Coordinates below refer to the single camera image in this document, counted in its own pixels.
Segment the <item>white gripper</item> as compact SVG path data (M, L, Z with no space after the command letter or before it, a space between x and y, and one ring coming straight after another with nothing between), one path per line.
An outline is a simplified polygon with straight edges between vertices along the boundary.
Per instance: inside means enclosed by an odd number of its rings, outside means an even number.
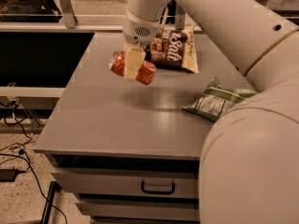
M135 80L138 70L143 63L146 53L142 46L147 46L155 38L159 22L144 21L126 10L122 33L124 39L133 44L125 52L124 77L128 80Z

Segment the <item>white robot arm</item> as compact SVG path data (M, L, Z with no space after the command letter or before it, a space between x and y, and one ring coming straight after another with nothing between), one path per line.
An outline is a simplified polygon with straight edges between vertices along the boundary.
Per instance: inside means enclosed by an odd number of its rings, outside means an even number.
M170 0L128 0L123 34L148 45ZM299 224L298 28L254 0L175 0L251 90L208 89L228 102L199 165L200 224Z

